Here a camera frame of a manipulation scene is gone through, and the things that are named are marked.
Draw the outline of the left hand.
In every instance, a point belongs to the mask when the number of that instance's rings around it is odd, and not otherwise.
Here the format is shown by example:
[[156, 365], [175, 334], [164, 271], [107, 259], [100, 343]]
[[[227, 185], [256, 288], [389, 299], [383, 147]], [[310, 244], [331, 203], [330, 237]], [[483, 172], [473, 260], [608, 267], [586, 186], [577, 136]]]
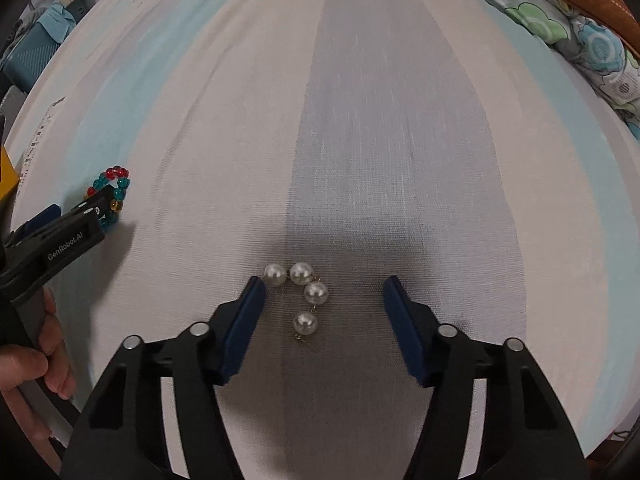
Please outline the left hand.
[[28, 405], [18, 387], [43, 377], [50, 391], [68, 400], [76, 390], [76, 378], [68, 357], [63, 330], [56, 316], [50, 288], [43, 289], [44, 320], [37, 348], [10, 344], [1, 348], [1, 394], [24, 435], [44, 461], [59, 471], [61, 460], [49, 438], [51, 430]]

